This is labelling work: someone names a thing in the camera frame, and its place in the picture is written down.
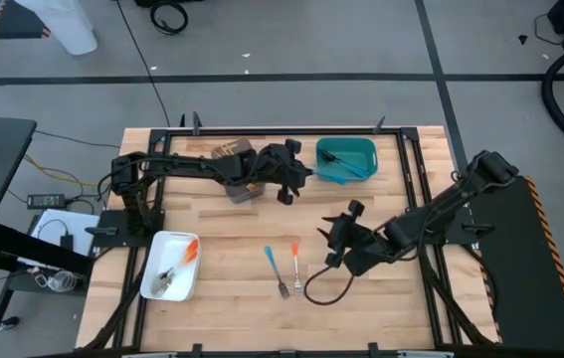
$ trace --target white bowl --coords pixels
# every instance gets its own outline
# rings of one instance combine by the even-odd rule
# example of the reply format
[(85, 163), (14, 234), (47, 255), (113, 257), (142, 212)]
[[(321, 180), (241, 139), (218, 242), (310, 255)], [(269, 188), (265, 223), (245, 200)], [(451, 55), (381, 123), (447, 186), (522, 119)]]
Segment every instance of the white bowl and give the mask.
[(193, 240), (200, 240), (191, 233), (161, 231), (153, 237), (149, 259), (140, 285), (140, 294), (147, 299), (184, 301), (193, 295), (195, 279), (200, 267), (202, 245), (198, 243), (198, 255), (195, 260), (182, 268), (174, 277), (171, 285), (159, 296), (151, 293), (151, 286), (158, 275), (175, 267), (184, 257), (184, 252)]

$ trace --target gray floor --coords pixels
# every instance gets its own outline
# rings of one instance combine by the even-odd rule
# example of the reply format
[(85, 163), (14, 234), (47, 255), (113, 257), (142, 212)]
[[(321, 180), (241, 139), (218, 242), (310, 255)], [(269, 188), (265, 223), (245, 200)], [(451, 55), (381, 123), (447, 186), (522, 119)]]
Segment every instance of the gray floor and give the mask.
[[(190, 26), (165, 37), (148, 11), (120, 0), (152, 73), (176, 75), (394, 73), (431, 74), (413, 0), (206, 0), (185, 4)], [(533, 37), (533, 18), (552, 0), (425, 0), (446, 74), (540, 74), (562, 54)], [(0, 78), (145, 76), (114, 2), (82, 0), (99, 47), (71, 57), (53, 37), (0, 41)], [(541, 33), (554, 36), (546, 22)], [(527, 35), (523, 46), (517, 37)], [(538, 83), (449, 83), (468, 157), (500, 151), (531, 175), (564, 261), (564, 134), (549, 118)], [(172, 122), (196, 110), (205, 125), (446, 125), (434, 82), (267, 82), (158, 84)], [(564, 108), (564, 83), (555, 85)], [(39, 129), (118, 144), (126, 127), (164, 126), (150, 84), (0, 87), (0, 116), (35, 119)], [(28, 153), (40, 164), (96, 181), (116, 154), (36, 134)], [(25, 163), (10, 187), (29, 193), (78, 193)], [(75, 208), (85, 211), (84, 207)], [(11, 196), (0, 222), (25, 230), (36, 214)], [(74, 346), (83, 302), (15, 294), (16, 329), (0, 333), (0, 354), (32, 356)]]

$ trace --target teal bowl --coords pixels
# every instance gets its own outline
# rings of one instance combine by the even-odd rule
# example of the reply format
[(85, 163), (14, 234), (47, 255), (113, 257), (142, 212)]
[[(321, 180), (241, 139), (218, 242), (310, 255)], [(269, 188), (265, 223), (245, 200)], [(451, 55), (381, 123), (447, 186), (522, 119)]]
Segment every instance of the teal bowl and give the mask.
[[(336, 156), (347, 165), (325, 160), (319, 155), (320, 150)], [(321, 138), (317, 141), (316, 156), (317, 175), (326, 180), (334, 177), (341, 181), (365, 181), (378, 169), (377, 148), (368, 138)]]

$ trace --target fork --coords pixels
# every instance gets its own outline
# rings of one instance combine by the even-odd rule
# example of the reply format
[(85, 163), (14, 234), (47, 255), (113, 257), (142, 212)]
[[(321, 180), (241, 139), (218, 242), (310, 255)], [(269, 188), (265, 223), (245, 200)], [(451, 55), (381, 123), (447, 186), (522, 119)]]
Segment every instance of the fork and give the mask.
[(301, 281), (299, 280), (299, 264), (297, 263), (297, 252), (299, 248), (296, 243), (292, 244), (292, 257), (294, 258), (294, 296), (303, 296), (303, 286), (301, 286)]
[(278, 285), (278, 288), (280, 289), (280, 294), (282, 295), (282, 298), (288, 299), (290, 297), (290, 293), (288, 293), (288, 287), (286, 287), (285, 284), (283, 283), (282, 277), (280, 276), (280, 272), (278, 271), (278, 267), (277, 267), (277, 265), (275, 265), (275, 259), (273, 258), (273, 249), (271, 249), (271, 247), (267, 246), (267, 247), (264, 247), (264, 252), (269, 257), (269, 261), (271, 262), (271, 266), (273, 266), (273, 270), (275, 271), (275, 275), (278, 277), (278, 281), (280, 282), (280, 284)]

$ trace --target wooden table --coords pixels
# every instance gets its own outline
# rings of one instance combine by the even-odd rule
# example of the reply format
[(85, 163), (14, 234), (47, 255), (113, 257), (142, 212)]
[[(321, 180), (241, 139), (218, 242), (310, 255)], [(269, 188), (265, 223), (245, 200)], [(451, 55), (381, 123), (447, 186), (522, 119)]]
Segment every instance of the wooden table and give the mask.
[[(440, 126), (419, 127), (432, 194), (452, 184), (453, 162)], [(150, 129), (127, 129), (120, 153), (145, 151)], [(249, 136), (256, 149), (282, 136)], [(316, 136), (294, 136), (302, 142), (299, 160), (314, 165)], [(278, 186), (269, 185), (259, 198), (232, 204), (222, 186), (212, 181), (168, 178), (163, 207), (165, 230), (192, 232), (201, 238), (201, 266), (194, 296), (185, 302), (149, 300), (142, 351), (190, 351), (202, 343), (205, 351), (236, 350), (365, 350), (368, 342), (380, 349), (432, 348), (425, 296), (416, 261), (379, 265), (354, 280), (338, 303), (321, 307), (305, 299), (283, 301), (264, 246), (273, 248), (286, 284), (294, 282), (291, 243), (299, 243), (299, 271), (303, 282), (324, 267), (325, 238), (316, 228), (329, 229), (321, 217), (346, 211), (351, 199), (365, 212), (360, 224), (376, 227), (407, 206), (395, 136), (370, 136), (379, 161), (367, 182), (340, 187), (309, 177), (292, 206), (276, 199)], [(235, 137), (177, 137), (172, 150), (182, 155), (210, 156), (211, 150)], [(414, 168), (414, 154), (408, 146)], [(423, 203), (415, 178), (418, 203)], [(109, 207), (122, 208), (111, 196)], [(115, 249), (94, 266), (77, 346), (94, 338), (120, 299), (128, 249)], [(457, 302), (480, 331), (496, 340), (479, 265), (461, 248), (446, 247), (451, 284)], [(333, 298), (349, 279), (345, 268), (331, 270), (310, 285), (317, 299)], [(445, 310), (439, 315), (449, 341)], [(130, 343), (135, 307), (129, 309), (124, 343)]]

